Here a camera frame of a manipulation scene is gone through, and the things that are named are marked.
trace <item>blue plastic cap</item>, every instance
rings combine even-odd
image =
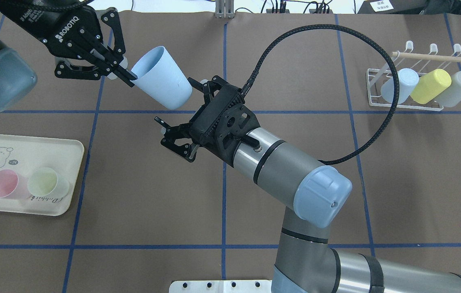
[[[11,48],[0,50],[0,112],[24,98],[37,83],[37,75]]]
[[[301,219],[325,228],[331,224],[351,191],[352,182],[335,168],[319,167],[299,184],[294,197],[294,212]]]
[[[308,293],[287,278],[276,266],[274,266],[274,276],[272,277],[270,290],[272,293]]]

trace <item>cartoon dog drawing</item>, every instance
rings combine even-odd
[[[6,165],[9,155],[13,151],[13,148],[3,148],[0,147],[0,168]]]

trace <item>white floor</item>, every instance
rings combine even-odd
[[[359,10],[362,0],[356,0],[356,2],[356,8]],[[254,13],[259,13],[263,3],[264,0],[235,0],[234,8],[245,7]],[[353,13],[353,3],[353,0],[332,0],[329,5],[334,13]],[[209,0],[95,0],[90,5],[95,9],[106,9],[115,5],[119,11],[130,10],[133,6],[134,11],[155,13],[215,11],[214,2]],[[288,2],[287,9],[290,10],[290,13],[302,13],[306,6],[306,3]],[[271,7],[271,0],[267,0],[265,10]]]

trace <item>robotiq logo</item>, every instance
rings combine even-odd
[[[77,16],[74,16],[67,24],[66,26],[62,29],[62,31],[59,32],[58,35],[55,35],[55,38],[59,40],[59,42],[63,42],[64,40],[62,39],[63,36],[65,36],[67,34],[67,32],[69,32],[69,30],[73,27],[73,25],[78,22],[80,20],[80,18],[78,18]]]

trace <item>yellow cup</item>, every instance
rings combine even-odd
[[[452,78],[444,69],[434,71],[421,76],[419,83],[411,92],[411,98],[419,103],[426,104],[433,100],[452,84]]]

